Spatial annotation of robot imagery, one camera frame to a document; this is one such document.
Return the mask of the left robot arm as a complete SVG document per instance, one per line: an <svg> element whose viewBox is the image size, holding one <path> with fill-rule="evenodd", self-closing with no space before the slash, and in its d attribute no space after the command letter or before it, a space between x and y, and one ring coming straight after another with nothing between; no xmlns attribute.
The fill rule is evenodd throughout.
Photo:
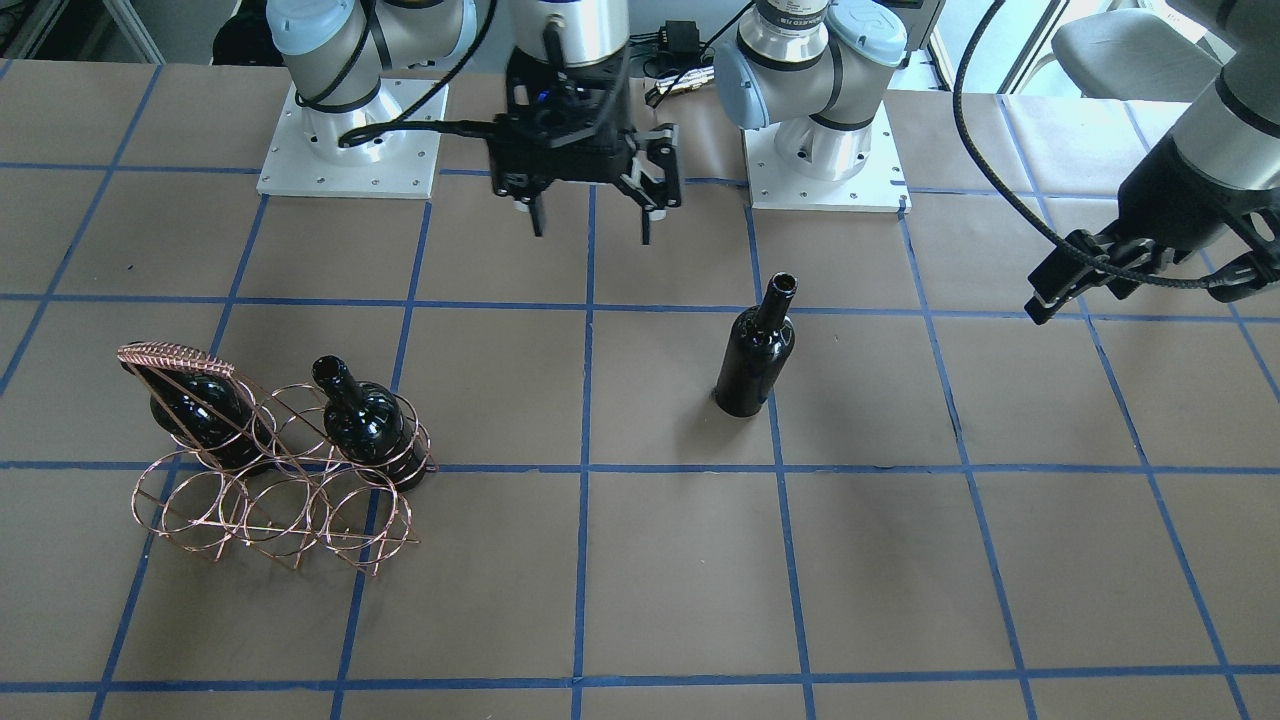
<svg viewBox="0 0 1280 720"><path fill-rule="evenodd" d="M1117 190L1117 217L1098 234L1056 234L983 158L961 95L952 114L966 154L993 188L1053 243L1030 273L1025 310L1046 323L1094 287L1117 299L1139 284L1204 290L1229 304L1277 283L1277 4L1179 1L1225 38L1233 58ZM855 176L858 143L908 54L901 19L876 1L755 1L714 59L726 115L742 129L777 128L785 164L824 182Z"/></svg>

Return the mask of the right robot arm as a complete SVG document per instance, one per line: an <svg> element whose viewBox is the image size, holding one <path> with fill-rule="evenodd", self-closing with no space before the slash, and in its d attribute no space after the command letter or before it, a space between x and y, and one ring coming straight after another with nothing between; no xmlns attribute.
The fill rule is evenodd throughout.
<svg viewBox="0 0 1280 720"><path fill-rule="evenodd" d="M429 199L443 136L486 146L492 190L547 222L556 182L616 187L641 237L682 202L678 129L639 131L628 96L623 1L512 1L504 109L447 120L451 81L489 35L499 3L270 1L271 41L291 74L257 190L293 197Z"/></svg>

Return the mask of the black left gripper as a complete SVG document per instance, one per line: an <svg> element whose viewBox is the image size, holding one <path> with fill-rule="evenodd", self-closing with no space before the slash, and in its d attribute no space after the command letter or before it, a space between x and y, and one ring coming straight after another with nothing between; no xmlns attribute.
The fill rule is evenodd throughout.
<svg viewBox="0 0 1280 720"><path fill-rule="evenodd" d="M1277 188L1225 184L1162 140L1121 183L1116 220L1098 234L1071 232L1028 274L1033 293L1024 311L1043 325L1080 293L1106 284L1117 299L1138 284L1204 290L1217 301L1249 297L1277 284L1277 241L1257 232L1253 215L1277 229ZM1248 252L1197 281L1158 277L1225 229L1235 232Z"/></svg>

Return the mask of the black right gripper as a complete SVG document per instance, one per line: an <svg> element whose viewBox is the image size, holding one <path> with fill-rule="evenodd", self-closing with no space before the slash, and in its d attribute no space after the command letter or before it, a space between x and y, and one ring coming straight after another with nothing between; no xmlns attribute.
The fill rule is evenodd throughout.
<svg viewBox="0 0 1280 720"><path fill-rule="evenodd" d="M681 206L678 127L635 128L628 61L622 47L599 63L554 68L516 49L506 68L506 111L488 140L493 191L527 205L535 237L547 228L543 197L557 181L612 184L641 209L640 238L652 245L652 217Z"/></svg>

